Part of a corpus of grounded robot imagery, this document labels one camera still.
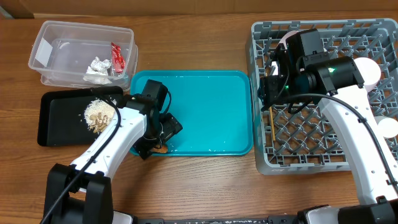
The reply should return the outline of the orange carrot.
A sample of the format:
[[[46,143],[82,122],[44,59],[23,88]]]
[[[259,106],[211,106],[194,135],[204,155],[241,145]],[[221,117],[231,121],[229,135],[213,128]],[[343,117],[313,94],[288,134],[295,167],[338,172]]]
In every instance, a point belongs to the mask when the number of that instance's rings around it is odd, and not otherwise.
[[[168,153],[168,146],[167,145],[155,145],[150,151],[151,153],[158,153],[158,154],[166,154]]]

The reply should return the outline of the wooden chopstick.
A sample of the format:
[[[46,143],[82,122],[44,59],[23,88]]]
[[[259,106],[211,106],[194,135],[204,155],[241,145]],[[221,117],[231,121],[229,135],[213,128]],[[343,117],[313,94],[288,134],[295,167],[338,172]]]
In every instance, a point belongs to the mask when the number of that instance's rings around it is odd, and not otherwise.
[[[275,128],[274,128],[274,115],[273,115],[273,110],[272,107],[269,107],[269,119],[270,119],[270,126],[271,126],[271,135],[272,135],[272,141],[275,141]]]

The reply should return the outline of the white plate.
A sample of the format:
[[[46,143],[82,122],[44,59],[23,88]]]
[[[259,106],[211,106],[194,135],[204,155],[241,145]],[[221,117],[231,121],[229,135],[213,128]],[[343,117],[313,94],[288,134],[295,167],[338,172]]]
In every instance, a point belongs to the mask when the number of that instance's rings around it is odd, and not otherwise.
[[[288,33],[286,33],[286,34],[281,38],[281,40],[279,41],[279,44],[282,44],[282,45],[284,46],[284,48],[286,49],[286,48],[287,48],[287,44],[286,44],[287,38],[290,37],[290,36],[292,36],[292,35],[295,35],[296,33],[298,33],[297,30],[289,31]],[[278,74],[279,74],[279,66],[278,66],[276,60],[273,60],[273,61],[271,62],[271,68],[272,68],[271,75],[278,75]]]

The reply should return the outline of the rice and peanuts pile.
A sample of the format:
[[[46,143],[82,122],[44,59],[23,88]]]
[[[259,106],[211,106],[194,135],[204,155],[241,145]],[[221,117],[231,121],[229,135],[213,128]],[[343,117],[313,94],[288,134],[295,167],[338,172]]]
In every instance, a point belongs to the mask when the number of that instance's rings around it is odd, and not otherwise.
[[[101,134],[115,115],[115,109],[103,100],[91,101],[84,111],[84,119],[88,130]]]

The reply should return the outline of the red snack wrapper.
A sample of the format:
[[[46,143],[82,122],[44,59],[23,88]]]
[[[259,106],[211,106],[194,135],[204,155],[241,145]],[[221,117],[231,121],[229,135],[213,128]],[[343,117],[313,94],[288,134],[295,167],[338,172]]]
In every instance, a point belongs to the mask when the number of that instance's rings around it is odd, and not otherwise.
[[[121,54],[121,47],[115,43],[111,43],[111,60],[114,76],[120,76],[124,71],[125,59]]]

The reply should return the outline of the white napkin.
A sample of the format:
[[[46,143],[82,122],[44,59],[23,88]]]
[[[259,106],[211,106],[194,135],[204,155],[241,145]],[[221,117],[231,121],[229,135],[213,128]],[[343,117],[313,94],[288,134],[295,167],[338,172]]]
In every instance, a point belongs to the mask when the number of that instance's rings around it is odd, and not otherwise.
[[[94,83],[97,85],[107,85],[110,84],[111,81],[107,78],[108,71],[107,70],[94,70],[91,67],[88,67],[86,70],[86,75],[83,77],[84,81]]]

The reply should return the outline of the white tissue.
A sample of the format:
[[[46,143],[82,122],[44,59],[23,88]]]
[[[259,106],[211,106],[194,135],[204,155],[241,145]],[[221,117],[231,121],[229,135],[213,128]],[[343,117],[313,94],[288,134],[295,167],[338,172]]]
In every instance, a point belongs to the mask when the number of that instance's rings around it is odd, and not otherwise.
[[[95,72],[108,76],[108,69],[111,68],[111,62],[108,59],[101,61],[98,57],[91,62],[90,68]]]

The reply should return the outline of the white upturned bowl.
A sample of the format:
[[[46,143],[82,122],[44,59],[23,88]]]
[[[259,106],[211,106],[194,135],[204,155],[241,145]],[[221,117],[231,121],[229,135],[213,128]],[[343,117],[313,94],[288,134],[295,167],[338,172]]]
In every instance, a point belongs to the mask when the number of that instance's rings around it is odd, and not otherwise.
[[[362,75],[364,87],[369,93],[378,84],[381,78],[381,69],[374,60],[366,57],[356,58],[354,59],[354,63]]]

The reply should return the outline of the white paper cup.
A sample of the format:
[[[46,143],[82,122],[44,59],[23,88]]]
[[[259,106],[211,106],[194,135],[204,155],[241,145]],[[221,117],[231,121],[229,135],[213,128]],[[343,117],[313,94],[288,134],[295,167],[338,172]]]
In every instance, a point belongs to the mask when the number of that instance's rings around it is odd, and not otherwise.
[[[397,136],[398,132],[398,122],[387,116],[375,116],[377,126],[379,131],[385,139],[394,138]]]

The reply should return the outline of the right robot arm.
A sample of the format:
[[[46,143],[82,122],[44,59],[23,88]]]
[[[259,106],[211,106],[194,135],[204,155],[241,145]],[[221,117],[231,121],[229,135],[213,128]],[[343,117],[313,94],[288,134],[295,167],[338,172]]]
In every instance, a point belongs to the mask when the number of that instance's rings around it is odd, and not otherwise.
[[[272,59],[279,73],[261,79],[262,104],[317,104],[338,136],[359,200],[351,207],[307,208],[294,222],[397,223],[397,162],[368,100],[381,77],[379,65],[366,57],[331,59],[324,50],[298,57],[277,50]]]

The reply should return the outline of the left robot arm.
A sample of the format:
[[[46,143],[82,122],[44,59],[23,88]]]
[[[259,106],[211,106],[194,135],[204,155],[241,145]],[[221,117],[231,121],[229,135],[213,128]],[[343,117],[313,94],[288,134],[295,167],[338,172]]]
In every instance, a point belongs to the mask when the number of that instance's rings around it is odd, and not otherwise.
[[[112,179],[130,149],[142,159],[165,149],[182,125],[163,107],[170,92],[128,95],[113,120],[70,165],[55,164],[48,176],[42,223],[135,223],[113,208]]]

